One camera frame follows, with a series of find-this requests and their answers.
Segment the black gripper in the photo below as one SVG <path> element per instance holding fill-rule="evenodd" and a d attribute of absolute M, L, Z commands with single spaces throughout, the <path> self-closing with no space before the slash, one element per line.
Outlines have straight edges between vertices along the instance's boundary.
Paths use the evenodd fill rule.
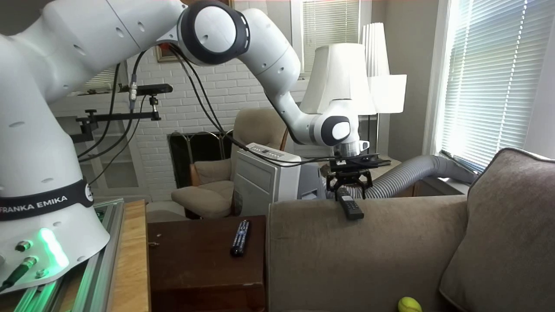
<path fill-rule="evenodd" d="M 342 200 L 342 188 L 361 188 L 361 198 L 368 200 L 373 186 L 371 171 L 376 167 L 376 155 L 335 157 L 326 178 L 326 188 L 333 193 L 333 200 Z"/>

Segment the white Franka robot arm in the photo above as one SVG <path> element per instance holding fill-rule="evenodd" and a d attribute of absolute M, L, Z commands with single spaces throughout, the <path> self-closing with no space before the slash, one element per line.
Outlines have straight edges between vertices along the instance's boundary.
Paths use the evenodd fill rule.
<path fill-rule="evenodd" d="M 321 113 L 295 105 L 298 56 L 258 9 L 220 0 L 52 0 L 24 32 L 0 37 L 2 294 L 52 283 L 109 243 L 50 105 L 158 44 L 194 65 L 241 61 L 298 145 L 333 146 L 343 159 L 368 148 L 345 89 L 329 93 Z"/>

